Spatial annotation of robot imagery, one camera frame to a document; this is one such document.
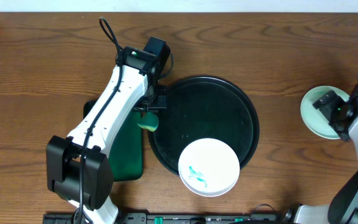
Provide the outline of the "dark green sponge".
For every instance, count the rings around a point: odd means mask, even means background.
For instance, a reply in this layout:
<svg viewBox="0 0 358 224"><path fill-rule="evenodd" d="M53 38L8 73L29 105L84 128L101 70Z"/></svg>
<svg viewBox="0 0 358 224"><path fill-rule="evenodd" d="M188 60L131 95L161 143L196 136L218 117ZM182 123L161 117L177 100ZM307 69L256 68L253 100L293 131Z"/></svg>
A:
<svg viewBox="0 0 358 224"><path fill-rule="evenodd" d="M154 132L158 128L159 120L155 113L146 112L137 122L138 127Z"/></svg>

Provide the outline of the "light green plate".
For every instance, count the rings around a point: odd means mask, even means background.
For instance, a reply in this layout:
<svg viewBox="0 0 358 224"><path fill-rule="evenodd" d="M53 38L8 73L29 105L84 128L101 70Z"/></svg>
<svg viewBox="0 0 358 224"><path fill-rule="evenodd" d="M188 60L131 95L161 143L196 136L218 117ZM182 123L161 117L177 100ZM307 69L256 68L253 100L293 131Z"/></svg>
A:
<svg viewBox="0 0 358 224"><path fill-rule="evenodd" d="M340 139L338 134L330 127L328 120L313 106L315 101L331 90L344 101L349 99L349 95L339 88L333 86L317 86L304 95L300 104L300 114L308 129L316 135L326 139Z"/></svg>

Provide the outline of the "white plate front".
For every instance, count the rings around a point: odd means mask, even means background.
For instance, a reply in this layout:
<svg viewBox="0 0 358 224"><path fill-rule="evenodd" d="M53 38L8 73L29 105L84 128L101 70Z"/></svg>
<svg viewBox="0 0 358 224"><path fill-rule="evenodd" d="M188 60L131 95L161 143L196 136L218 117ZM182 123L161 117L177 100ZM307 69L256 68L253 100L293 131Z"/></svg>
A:
<svg viewBox="0 0 358 224"><path fill-rule="evenodd" d="M240 164L234 150L217 139L198 139L187 145L178 160L183 184L203 197L218 197L237 183Z"/></svg>

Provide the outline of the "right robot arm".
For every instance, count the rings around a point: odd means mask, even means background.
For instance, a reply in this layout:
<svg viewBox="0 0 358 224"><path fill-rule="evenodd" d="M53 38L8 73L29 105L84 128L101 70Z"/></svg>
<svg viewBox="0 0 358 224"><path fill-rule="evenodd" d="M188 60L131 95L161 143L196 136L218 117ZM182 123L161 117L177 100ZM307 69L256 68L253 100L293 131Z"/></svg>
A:
<svg viewBox="0 0 358 224"><path fill-rule="evenodd" d="M358 90L347 101L334 90L303 99L342 140L354 143L358 160ZM329 205L299 205L283 218L288 223L358 223L358 170Z"/></svg>

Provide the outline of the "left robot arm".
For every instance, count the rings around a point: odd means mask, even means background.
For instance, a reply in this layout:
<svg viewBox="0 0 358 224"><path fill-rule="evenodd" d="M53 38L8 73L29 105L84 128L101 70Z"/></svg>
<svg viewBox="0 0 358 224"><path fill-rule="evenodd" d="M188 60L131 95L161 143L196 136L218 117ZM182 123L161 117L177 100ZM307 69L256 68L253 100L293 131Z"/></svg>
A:
<svg viewBox="0 0 358 224"><path fill-rule="evenodd" d="M120 50L107 87L83 121L67 137L49 140L47 187L79 209L74 222L80 217L84 223L116 221L119 210L109 197L112 144L131 111L156 113L167 107L158 80L171 57L167 45Z"/></svg>

